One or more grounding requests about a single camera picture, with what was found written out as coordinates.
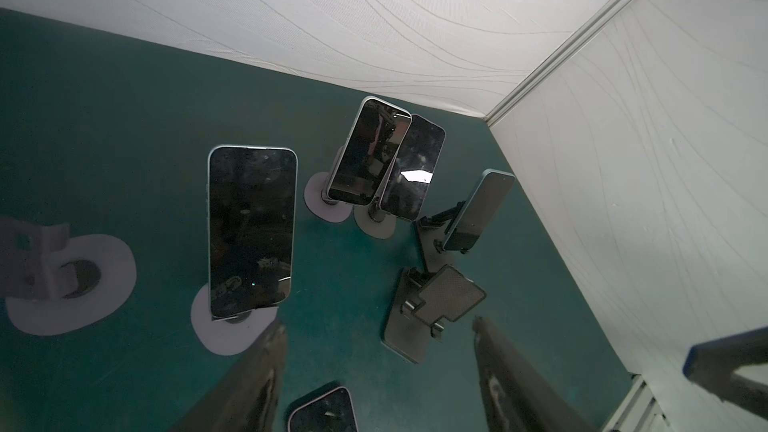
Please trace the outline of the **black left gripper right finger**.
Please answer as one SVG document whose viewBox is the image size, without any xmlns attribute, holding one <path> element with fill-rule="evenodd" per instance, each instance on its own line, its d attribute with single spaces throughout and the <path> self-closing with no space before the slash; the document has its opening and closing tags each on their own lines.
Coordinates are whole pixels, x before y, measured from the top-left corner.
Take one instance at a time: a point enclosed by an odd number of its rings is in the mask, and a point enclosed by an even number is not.
<svg viewBox="0 0 768 432">
<path fill-rule="evenodd" d="M 592 431 L 511 341 L 485 317 L 473 320 L 481 397 L 491 431 Z"/>
</svg>

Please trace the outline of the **purple phone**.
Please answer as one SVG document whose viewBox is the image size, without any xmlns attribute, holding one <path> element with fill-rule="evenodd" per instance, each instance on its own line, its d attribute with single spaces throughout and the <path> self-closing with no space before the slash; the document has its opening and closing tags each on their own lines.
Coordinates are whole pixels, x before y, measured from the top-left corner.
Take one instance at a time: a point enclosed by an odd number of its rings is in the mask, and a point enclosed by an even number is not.
<svg viewBox="0 0 768 432">
<path fill-rule="evenodd" d="M 357 432 L 350 391 L 344 386 L 317 395 L 296 407 L 288 417 L 288 432 Z"/>
</svg>

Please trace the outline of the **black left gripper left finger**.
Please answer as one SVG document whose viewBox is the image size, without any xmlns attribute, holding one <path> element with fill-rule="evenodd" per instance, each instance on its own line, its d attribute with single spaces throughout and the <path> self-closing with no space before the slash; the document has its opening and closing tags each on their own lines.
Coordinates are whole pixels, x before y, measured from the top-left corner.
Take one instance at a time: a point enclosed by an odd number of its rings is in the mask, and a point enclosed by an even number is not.
<svg viewBox="0 0 768 432">
<path fill-rule="evenodd" d="M 287 335 L 273 321 L 172 431 L 270 431 L 277 415 Z"/>
</svg>

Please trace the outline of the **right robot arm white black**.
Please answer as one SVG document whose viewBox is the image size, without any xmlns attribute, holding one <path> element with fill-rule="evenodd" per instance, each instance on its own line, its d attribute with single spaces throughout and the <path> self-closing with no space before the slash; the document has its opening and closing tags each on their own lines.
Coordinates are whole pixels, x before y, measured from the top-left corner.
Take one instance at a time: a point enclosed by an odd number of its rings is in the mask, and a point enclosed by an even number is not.
<svg viewBox="0 0 768 432">
<path fill-rule="evenodd" d="M 744 366 L 767 363 L 767 328 L 694 345 L 683 375 L 721 401 L 767 419 L 767 385 L 737 373 Z"/>
</svg>

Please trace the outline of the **teal phone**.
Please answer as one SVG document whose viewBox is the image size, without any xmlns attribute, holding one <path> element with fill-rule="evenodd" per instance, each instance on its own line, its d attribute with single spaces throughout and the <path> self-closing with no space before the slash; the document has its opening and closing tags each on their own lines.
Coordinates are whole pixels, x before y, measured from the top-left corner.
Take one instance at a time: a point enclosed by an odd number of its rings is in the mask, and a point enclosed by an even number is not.
<svg viewBox="0 0 768 432">
<path fill-rule="evenodd" d="M 463 203 L 458 215 L 446 229 L 442 248 L 462 253 L 471 250 L 515 181 L 516 177 L 511 172 L 486 169 L 468 200 Z"/>
</svg>

